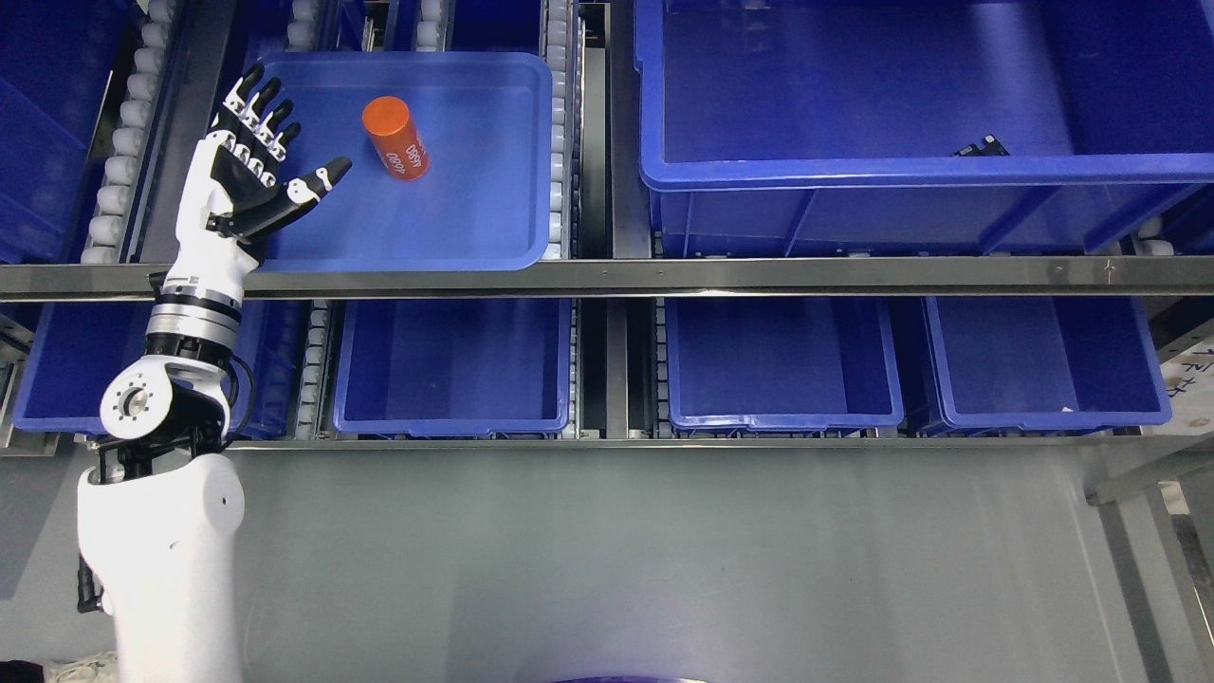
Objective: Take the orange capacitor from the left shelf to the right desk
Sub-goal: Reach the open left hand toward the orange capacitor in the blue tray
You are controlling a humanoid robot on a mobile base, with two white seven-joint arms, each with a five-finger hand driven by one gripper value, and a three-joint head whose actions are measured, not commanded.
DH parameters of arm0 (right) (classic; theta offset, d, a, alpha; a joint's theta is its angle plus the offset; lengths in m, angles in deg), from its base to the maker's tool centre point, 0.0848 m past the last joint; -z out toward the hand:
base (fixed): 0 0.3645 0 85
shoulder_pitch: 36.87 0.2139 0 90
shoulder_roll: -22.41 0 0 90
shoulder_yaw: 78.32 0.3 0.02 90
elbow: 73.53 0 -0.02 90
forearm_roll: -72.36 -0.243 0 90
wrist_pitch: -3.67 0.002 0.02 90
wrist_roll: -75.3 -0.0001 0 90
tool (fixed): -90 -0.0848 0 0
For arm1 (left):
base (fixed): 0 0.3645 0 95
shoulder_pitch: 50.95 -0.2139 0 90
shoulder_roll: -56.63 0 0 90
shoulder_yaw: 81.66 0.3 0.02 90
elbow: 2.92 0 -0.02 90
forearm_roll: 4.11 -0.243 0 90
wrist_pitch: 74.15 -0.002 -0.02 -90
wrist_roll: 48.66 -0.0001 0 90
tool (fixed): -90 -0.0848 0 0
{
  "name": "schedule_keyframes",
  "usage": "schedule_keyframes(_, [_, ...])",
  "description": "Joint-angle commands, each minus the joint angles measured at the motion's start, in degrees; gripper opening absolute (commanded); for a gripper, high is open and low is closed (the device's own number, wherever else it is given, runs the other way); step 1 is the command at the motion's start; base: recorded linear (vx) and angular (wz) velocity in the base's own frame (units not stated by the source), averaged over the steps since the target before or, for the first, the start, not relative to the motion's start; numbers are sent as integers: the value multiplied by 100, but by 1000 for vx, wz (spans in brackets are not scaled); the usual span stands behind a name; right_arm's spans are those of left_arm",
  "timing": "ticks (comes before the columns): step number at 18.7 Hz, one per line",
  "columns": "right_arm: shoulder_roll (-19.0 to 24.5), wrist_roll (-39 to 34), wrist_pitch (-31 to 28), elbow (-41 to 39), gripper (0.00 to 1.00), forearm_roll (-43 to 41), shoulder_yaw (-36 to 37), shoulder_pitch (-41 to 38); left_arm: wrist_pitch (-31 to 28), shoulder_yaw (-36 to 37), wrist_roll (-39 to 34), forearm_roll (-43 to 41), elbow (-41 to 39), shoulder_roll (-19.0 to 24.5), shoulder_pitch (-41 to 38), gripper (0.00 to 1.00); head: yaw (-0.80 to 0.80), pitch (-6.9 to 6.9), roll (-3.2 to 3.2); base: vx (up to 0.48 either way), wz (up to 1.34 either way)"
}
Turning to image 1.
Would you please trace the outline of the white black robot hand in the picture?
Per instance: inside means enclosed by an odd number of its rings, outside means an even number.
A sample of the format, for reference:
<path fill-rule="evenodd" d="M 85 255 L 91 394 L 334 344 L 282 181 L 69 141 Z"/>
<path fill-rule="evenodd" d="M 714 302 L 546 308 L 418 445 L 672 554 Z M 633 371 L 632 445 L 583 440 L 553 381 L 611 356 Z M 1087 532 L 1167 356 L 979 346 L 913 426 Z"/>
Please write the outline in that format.
<path fill-rule="evenodd" d="M 301 133 L 282 87 L 255 62 L 212 112 L 178 198 L 177 254 L 165 286 L 242 288 L 267 258 L 270 237 L 320 206 L 353 167 L 350 158 L 335 156 L 312 172 L 282 177 Z"/>

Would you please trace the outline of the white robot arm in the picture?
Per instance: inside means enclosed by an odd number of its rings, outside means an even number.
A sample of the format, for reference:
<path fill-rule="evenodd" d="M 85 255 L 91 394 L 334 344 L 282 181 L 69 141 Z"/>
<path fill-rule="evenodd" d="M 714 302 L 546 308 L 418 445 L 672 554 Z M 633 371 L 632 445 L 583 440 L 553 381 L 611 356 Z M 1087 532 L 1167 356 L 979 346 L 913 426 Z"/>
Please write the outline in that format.
<path fill-rule="evenodd" d="M 155 294 L 142 354 L 104 386 L 97 463 L 78 480 L 75 607 L 113 620 L 121 682 L 239 682 L 246 495 L 225 456 L 225 376 L 244 277 L 172 267 Z"/>

